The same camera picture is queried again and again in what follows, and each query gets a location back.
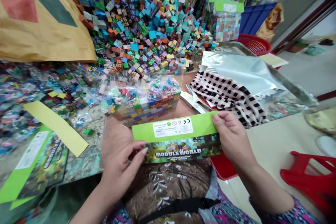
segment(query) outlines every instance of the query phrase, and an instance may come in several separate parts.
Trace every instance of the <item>red basket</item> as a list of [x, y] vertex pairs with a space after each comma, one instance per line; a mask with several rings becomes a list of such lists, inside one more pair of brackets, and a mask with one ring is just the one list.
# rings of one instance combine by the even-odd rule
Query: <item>red basket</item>
[[257, 56], [269, 53], [272, 49], [268, 41], [250, 34], [239, 34], [238, 42], [242, 43]]

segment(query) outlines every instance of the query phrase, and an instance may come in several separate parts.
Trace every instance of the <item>yellow paper strip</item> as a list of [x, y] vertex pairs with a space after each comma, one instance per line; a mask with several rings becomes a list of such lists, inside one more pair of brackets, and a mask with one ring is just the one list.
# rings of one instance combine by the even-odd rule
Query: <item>yellow paper strip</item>
[[52, 129], [69, 150], [79, 157], [89, 145], [62, 117], [40, 101], [23, 105], [32, 116]]

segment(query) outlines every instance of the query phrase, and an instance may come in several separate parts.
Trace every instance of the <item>hand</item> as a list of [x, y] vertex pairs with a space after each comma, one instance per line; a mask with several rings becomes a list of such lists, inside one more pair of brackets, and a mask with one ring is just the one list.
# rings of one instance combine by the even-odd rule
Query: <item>hand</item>
[[229, 111], [219, 111], [212, 116], [219, 132], [222, 150], [226, 157], [239, 168], [258, 164], [252, 152], [244, 126]]
[[[148, 148], [141, 149], [145, 144], [147, 142], [144, 141], [125, 142], [117, 151], [106, 157], [100, 186], [110, 194], [111, 204], [121, 199], [134, 180], [148, 151]], [[129, 161], [129, 156], [136, 151], [138, 152], [132, 161]]]

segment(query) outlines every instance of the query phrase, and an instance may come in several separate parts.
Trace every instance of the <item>product label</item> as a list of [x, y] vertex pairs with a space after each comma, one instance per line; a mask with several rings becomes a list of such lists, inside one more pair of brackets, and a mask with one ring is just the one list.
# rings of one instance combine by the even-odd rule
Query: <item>product label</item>
[[223, 6], [223, 10], [226, 12], [237, 12], [237, 6], [225, 3]]
[[35, 135], [33, 140], [30, 142], [26, 152], [23, 154], [21, 160], [16, 166], [15, 170], [25, 169], [32, 165], [48, 134], [49, 131], [41, 131]]
[[173, 119], [153, 123], [156, 138], [193, 133], [193, 124], [190, 117]]

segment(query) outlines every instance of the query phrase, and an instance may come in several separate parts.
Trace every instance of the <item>patterned clothing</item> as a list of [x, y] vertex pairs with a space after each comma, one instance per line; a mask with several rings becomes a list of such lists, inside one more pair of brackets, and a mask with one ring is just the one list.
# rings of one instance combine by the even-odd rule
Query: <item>patterned clothing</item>
[[219, 109], [234, 113], [245, 128], [266, 122], [264, 109], [247, 88], [235, 80], [204, 71], [196, 74], [190, 87]]
[[[179, 212], [161, 216], [150, 223], [257, 223], [234, 206], [219, 187], [214, 168], [207, 160], [173, 162], [142, 166], [130, 191], [125, 195], [125, 206], [117, 204], [103, 221], [104, 224], [138, 222], [176, 199], [205, 197], [220, 200], [209, 209], [198, 213]], [[252, 206], [264, 223], [319, 223], [294, 198], [294, 208], [284, 214], [270, 215]]]

